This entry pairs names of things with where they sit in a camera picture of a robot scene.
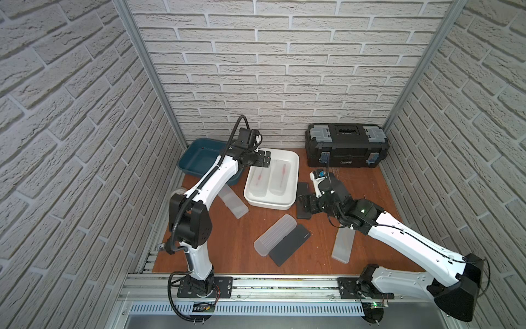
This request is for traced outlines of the translucent case red content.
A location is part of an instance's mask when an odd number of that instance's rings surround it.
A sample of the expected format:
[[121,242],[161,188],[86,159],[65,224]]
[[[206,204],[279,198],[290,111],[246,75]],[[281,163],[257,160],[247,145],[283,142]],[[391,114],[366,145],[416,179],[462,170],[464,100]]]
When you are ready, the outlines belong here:
[[271,176],[268,190],[276,195],[283,196],[287,189],[291,164],[286,160],[273,160],[271,163]]

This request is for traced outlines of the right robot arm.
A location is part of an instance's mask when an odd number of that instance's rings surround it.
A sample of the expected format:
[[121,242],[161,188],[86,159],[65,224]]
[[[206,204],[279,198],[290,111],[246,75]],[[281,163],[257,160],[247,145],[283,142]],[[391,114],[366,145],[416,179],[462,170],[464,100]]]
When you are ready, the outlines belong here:
[[387,300],[395,295],[431,300],[453,318],[471,322],[482,286],[484,260],[461,255],[434,243],[405,226],[367,199],[355,200],[341,181],[325,171],[314,171],[315,190],[300,182],[297,210],[312,216],[325,213],[338,229],[351,229],[381,241],[422,268],[421,272],[390,270],[367,265],[352,292],[363,300]]

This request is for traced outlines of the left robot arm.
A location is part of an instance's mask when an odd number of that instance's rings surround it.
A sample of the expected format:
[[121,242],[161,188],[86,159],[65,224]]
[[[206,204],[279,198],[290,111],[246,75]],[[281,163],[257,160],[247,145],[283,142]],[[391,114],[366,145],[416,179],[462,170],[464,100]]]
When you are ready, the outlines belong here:
[[168,202],[169,238],[164,251],[185,254],[188,271],[185,283],[199,297],[217,291],[214,267],[208,256],[207,241],[212,233],[210,207],[220,190],[246,167],[269,167],[269,152],[261,151],[262,135],[251,129],[240,115],[220,155],[204,176],[183,194],[173,193]]

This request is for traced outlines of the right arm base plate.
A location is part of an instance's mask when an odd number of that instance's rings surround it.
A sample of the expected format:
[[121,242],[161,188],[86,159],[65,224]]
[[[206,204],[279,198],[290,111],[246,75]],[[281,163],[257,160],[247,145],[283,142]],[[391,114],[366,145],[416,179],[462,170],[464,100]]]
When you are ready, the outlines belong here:
[[336,279],[342,300],[392,300],[393,293],[382,293],[368,281],[358,277]]

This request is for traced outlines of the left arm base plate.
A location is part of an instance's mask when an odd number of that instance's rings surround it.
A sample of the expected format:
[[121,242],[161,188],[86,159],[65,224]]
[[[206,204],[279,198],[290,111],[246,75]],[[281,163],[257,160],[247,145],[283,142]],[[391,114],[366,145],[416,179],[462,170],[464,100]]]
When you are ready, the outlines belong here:
[[197,280],[189,275],[185,276],[178,287],[177,297],[188,298],[216,298],[219,289],[219,298],[231,298],[234,278],[231,276],[215,276],[205,281]]

